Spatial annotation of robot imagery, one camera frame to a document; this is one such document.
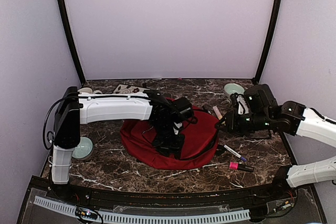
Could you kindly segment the red student backpack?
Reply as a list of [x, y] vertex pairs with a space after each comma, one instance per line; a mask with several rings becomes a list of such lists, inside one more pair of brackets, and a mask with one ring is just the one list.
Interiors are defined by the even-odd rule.
[[[218, 146], [217, 117], [193, 106], [187, 98], [159, 97], [148, 120], [125, 120], [120, 130], [121, 142], [130, 155], [156, 169], [188, 170], [208, 164]], [[183, 123], [185, 135], [180, 156], [163, 156], [152, 146], [156, 134], [173, 130], [173, 123]]]

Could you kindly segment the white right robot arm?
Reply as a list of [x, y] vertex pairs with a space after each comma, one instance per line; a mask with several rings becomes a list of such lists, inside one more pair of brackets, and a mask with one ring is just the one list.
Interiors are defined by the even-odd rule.
[[[335, 147], [335, 121], [295, 101], [279, 105], [267, 84], [257, 84], [243, 94], [230, 96], [233, 109], [216, 123], [218, 130], [248, 135], [262, 130], [307, 137]], [[335, 181], [335, 157], [305, 165], [282, 166], [268, 188], [273, 200], [289, 188]]]

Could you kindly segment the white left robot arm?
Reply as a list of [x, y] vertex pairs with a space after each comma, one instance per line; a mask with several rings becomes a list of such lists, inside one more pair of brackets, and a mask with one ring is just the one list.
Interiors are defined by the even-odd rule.
[[55, 111], [52, 131], [43, 129], [43, 140], [52, 145], [51, 181], [63, 201], [74, 197], [68, 185], [72, 154], [80, 143], [84, 124], [114, 120], [148, 121], [156, 130], [154, 148], [164, 155], [180, 155], [184, 143], [183, 122], [191, 123], [194, 112], [185, 98], [168, 100], [157, 90], [129, 94], [80, 92], [69, 87], [51, 108]]

